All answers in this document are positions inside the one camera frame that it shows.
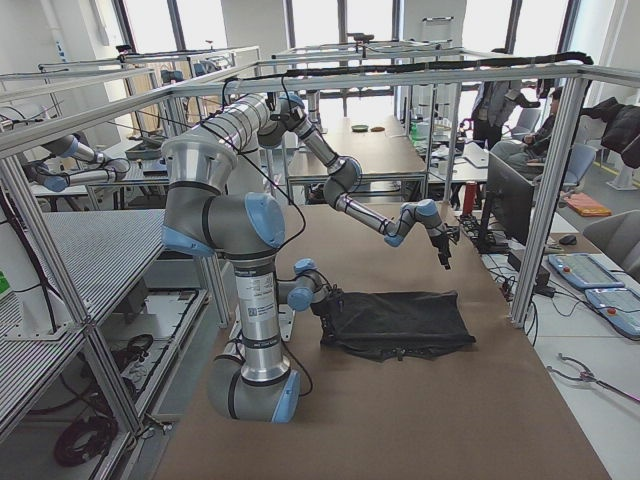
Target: computer mouse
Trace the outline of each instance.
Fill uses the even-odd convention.
[[[560,237],[558,243],[560,245],[575,245],[576,243],[578,243],[578,239],[575,235],[569,234],[565,235],[564,237]]]

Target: gray jacket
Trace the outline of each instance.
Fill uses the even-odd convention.
[[[481,84],[478,89],[478,95],[473,102],[471,118],[477,119],[478,107],[482,103],[484,92],[490,84],[493,84],[493,90],[491,91],[491,98],[489,99],[487,120],[492,126],[504,125],[516,107],[515,102],[507,100],[504,96],[509,90],[520,91],[522,82],[520,80],[513,80],[511,82],[484,82]]]

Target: computer monitor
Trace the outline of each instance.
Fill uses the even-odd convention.
[[[507,237],[515,238],[525,245],[529,235],[532,205],[533,184],[489,153],[486,196],[476,245],[478,251],[491,253],[500,249],[495,242],[489,241],[489,219],[492,214]],[[502,247],[503,250],[507,249],[507,245]]]

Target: gray pants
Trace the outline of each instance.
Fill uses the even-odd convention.
[[[542,167],[527,165],[527,162],[533,160],[534,157],[525,151],[525,147],[524,143],[518,141],[502,140],[494,145],[491,153],[527,180],[533,180],[542,173]]]

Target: label on robot arm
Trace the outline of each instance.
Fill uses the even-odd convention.
[[[249,322],[263,322],[276,316],[273,274],[236,277],[240,308]]]

